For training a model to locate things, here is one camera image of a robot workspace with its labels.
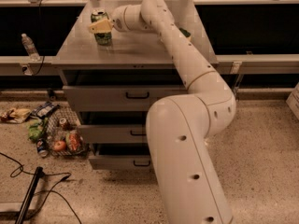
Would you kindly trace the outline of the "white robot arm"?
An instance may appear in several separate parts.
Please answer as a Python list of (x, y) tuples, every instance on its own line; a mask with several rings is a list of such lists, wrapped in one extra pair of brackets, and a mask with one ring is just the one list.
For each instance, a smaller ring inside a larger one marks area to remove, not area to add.
[(175, 25), (164, 0), (122, 6), (89, 25), (93, 34), (154, 30), (187, 93), (164, 97), (149, 109), (146, 132), (169, 224), (235, 224), (205, 139), (232, 122), (232, 90)]

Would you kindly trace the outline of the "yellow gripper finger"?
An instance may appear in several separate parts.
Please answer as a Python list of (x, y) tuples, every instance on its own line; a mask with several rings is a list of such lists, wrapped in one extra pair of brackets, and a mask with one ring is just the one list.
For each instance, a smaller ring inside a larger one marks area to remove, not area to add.
[(89, 32), (92, 34), (110, 33), (112, 29), (113, 25), (107, 18), (92, 22), (88, 27)]

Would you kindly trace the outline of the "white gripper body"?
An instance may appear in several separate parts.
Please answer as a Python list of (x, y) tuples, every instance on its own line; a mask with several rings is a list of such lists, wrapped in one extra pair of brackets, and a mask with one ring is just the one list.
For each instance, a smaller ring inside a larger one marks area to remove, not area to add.
[(111, 13), (111, 19), (113, 27), (119, 32), (126, 31), (126, 25), (124, 21), (125, 6), (117, 7)]

